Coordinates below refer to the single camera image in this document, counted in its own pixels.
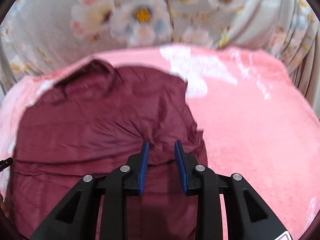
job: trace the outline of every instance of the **pink blanket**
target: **pink blanket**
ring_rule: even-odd
[[[320,209],[320,123],[283,64],[262,51],[184,45],[118,50],[26,76],[3,102],[0,160],[12,156],[26,107],[93,57],[113,66],[145,64],[188,80],[186,102],[204,130],[208,166],[223,175],[241,173],[299,239]],[[0,173],[3,195],[8,178],[8,170]]]

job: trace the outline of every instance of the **maroon blanket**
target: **maroon blanket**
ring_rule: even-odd
[[[85,174],[110,173],[150,143],[142,197],[128,198],[129,239],[194,239],[196,197],[185,197],[174,143],[207,164],[202,133],[185,103],[186,84],[145,67],[94,60],[25,111],[8,197],[19,232],[30,237]]]

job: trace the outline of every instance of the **floral curtain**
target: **floral curtain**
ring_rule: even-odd
[[[291,74],[318,23],[306,0],[17,0],[1,40],[17,80],[98,51],[170,42],[264,49]]]

